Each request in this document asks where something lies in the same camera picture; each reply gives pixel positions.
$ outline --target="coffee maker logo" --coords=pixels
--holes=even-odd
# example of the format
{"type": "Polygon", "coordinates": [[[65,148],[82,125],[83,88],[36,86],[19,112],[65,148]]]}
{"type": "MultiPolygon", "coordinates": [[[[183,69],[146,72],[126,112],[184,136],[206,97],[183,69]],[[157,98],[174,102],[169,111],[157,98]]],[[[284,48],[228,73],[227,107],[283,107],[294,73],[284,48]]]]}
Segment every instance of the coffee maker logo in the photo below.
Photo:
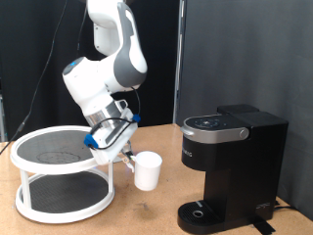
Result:
{"type": "Polygon", "coordinates": [[[192,157],[192,156],[193,156],[193,153],[188,152],[187,150],[184,149],[184,147],[183,147],[183,153],[184,153],[185,155],[188,155],[189,157],[192,157]]]}

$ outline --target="blue gripper part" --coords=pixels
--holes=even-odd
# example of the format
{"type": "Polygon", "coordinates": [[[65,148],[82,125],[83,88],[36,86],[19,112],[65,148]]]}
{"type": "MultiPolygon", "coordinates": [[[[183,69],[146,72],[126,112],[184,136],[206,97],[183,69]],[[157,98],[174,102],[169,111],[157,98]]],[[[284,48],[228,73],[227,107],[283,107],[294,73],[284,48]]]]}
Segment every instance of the blue gripper part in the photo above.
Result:
{"type": "Polygon", "coordinates": [[[135,120],[136,122],[139,122],[141,120],[141,118],[139,115],[134,115],[133,120],[135,120]]]}
{"type": "Polygon", "coordinates": [[[84,139],[84,144],[90,148],[90,145],[92,145],[95,149],[98,149],[99,146],[98,146],[98,143],[96,142],[96,140],[92,137],[91,134],[87,134],[85,136],[85,139],[84,139]]]}

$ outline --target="coffee maker drip tray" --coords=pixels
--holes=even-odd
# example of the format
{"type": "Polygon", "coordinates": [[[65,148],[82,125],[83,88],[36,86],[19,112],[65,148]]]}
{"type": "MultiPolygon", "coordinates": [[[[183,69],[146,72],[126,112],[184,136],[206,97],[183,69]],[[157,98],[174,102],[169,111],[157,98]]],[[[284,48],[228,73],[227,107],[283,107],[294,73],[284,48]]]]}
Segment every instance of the coffee maker drip tray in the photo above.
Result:
{"type": "Polygon", "coordinates": [[[194,234],[215,233],[223,229],[223,220],[205,201],[185,204],[178,210],[178,225],[194,234]]]}

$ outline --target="mesh tray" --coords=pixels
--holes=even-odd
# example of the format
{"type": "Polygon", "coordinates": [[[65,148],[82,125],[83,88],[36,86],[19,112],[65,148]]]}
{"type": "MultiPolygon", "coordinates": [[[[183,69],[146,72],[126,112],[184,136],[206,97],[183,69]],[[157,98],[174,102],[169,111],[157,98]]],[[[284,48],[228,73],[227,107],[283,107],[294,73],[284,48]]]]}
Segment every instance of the mesh tray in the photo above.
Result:
{"type": "Polygon", "coordinates": [[[108,182],[91,172],[46,175],[29,184],[31,207],[38,212],[64,213],[87,209],[109,192],[108,182]]]}
{"type": "Polygon", "coordinates": [[[88,132],[60,130],[32,137],[18,147],[20,158],[46,165],[64,165],[92,159],[83,141],[88,132]]]}

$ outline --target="white round rack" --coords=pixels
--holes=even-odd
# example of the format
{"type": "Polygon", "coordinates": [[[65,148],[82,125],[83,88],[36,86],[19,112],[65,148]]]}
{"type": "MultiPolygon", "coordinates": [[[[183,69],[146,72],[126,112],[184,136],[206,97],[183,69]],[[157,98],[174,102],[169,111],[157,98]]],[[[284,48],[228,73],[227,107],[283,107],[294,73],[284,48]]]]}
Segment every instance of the white round rack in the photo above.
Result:
{"type": "Polygon", "coordinates": [[[109,175],[95,169],[83,144],[90,127],[57,126],[26,134],[12,146],[11,161],[22,185],[16,205],[25,217],[44,223],[68,223],[105,209],[114,197],[109,175]],[[28,177],[28,172],[35,173],[28,177]]]}

